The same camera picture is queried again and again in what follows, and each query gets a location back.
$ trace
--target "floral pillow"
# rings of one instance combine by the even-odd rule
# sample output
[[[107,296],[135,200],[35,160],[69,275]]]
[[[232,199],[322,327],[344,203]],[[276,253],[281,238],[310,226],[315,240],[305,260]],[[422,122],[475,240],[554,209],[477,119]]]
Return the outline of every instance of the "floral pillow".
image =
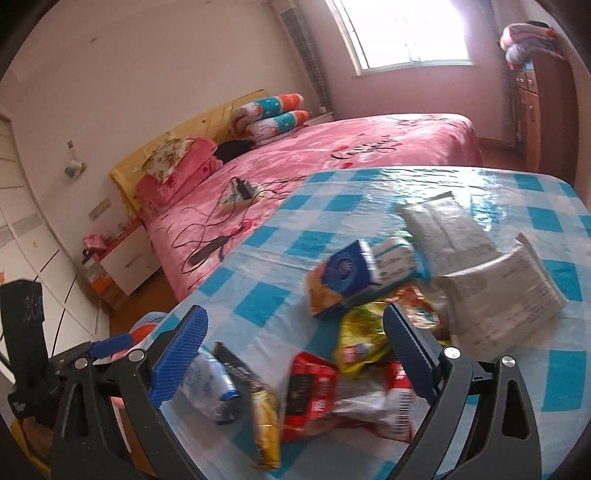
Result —
[[[212,140],[195,138],[165,183],[159,183],[150,175],[142,177],[135,186],[142,208],[154,218],[222,168],[222,160],[213,156],[216,149],[217,145]]]
[[[169,137],[142,165],[142,170],[160,183],[165,183],[193,143],[192,138]]]

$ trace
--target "black cloth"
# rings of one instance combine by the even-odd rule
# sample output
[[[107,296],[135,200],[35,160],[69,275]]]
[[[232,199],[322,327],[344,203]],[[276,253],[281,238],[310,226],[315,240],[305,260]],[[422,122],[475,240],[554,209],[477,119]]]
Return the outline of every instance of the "black cloth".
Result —
[[[255,143],[251,140],[230,140],[220,144],[214,155],[222,160],[224,164],[250,151]]]

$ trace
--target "metal screw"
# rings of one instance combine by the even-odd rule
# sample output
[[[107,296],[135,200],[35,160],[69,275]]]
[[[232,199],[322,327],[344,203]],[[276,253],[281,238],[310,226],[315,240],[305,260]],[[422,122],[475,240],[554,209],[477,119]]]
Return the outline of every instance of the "metal screw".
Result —
[[[509,368],[515,366],[515,359],[509,355],[505,355],[503,358],[501,358],[501,362],[503,362],[503,365]]]
[[[79,358],[78,360],[76,360],[76,363],[74,363],[74,367],[76,367],[78,370],[82,370],[83,368],[86,368],[88,366],[88,360],[86,358]]]
[[[130,362],[140,362],[144,359],[144,351],[143,350],[133,350],[128,355],[127,358]]]
[[[456,359],[456,358],[460,358],[460,351],[454,347],[454,346],[449,346],[447,347],[443,353],[445,353],[445,356],[448,358],[452,358],[452,359]]]

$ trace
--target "curtain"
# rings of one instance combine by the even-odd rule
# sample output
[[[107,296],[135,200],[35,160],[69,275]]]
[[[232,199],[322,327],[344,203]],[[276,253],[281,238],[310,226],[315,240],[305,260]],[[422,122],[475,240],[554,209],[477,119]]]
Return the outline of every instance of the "curtain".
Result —
[[[492,2],[494,0],[475,0],[475,3],[480,9],[480,13],[486,19],[486,24],[490,30],[491,39],[496,42],[497,56],[499,66],[501,67],[501,87],[503,96],[502,105],[502,129],[503,129],[503,143],[507,147],[515,146],[515,106],[513,81],[511,80],[511,72],[505,60],[505,52],[501,49],[498,43],[502,31],[499,30],[496,24],[495,10]]]
[[[320,99],[320,106],[326,108],[328,112],[332,111],[330,97],[324,70],[318,57],[316,46],[312,41],[312,36],[308,25],[297,5],[291,1],[276,1],[274,8],[286,30],[288,31],[293,43],[304,63],[308,77],[314,86],[314,90]]]

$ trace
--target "drawer handle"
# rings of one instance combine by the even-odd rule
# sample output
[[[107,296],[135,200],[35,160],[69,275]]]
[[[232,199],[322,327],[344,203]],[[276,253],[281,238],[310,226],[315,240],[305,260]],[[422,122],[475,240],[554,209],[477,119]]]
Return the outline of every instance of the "drawer handle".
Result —
[[[141,257],[141,255],[136,255],[135,257],[133,257],[129,263],[127,263],[127,265],[125,266],[125,268],[130,268],[136,261],[139,260],[139,258]]]

